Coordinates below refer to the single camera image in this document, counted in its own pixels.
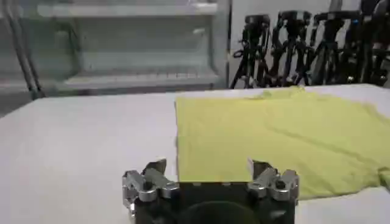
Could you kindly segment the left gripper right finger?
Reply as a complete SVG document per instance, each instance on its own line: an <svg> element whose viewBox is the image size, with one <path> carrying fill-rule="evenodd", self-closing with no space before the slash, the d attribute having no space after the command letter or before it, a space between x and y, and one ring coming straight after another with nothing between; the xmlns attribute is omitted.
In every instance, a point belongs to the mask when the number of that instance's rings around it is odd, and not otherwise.
<svg viewBox="0 0 390 224"><path fill-rule="evenodd" d="M271 164L248 159L249 172L252 180L247 183L247 189L255 197L261 199L271 197L275 201L290 201L297 203L299 200L300 178L295 170L286 169L280 173Z"/></svg>

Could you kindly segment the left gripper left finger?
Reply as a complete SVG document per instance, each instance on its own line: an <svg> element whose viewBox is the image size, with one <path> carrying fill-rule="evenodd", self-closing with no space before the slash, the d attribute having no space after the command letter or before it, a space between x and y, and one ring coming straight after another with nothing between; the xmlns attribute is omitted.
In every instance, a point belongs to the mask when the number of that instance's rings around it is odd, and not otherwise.
<svg viewBox="0 0 390 224"><path fill-rule="evenodd" d="M136 202L152 203L159 198L173 199L179 195L180 184L165 177L167 159L147 163L139 172L127 170L122 176L122 203L130 214L136 213Z"/></svg>

